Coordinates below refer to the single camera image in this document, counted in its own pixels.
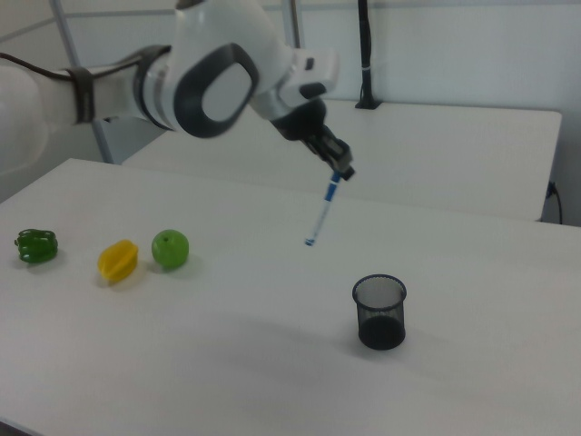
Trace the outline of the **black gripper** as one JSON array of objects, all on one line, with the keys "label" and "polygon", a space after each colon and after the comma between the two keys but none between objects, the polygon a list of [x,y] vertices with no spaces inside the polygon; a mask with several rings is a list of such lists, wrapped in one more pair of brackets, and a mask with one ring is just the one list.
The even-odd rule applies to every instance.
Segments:
[{"label": "black gripper", "polygon": [[354,174],[350,147],[326,126],[327,106],[317,98],[295,108],[275,121],[276,130],[289,141],[305,141],[340,179],[348,181]]}]

